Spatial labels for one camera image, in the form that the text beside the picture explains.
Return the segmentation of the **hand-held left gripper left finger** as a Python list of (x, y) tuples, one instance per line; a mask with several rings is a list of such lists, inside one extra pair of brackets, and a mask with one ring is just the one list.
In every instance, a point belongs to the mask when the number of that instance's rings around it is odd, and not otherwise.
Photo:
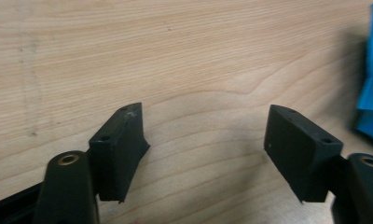
[(123, 203), (150, 145), (145, 140), (141, 103), (118, 109), (89, 140), (94, 191), (101, 201)]

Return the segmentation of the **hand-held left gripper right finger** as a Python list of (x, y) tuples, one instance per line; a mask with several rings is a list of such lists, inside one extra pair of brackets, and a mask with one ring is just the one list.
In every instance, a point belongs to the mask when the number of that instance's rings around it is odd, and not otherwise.
[(301, 202), (323, 203), (343, 143), (296, 110), (271, 105), (264, 149)]

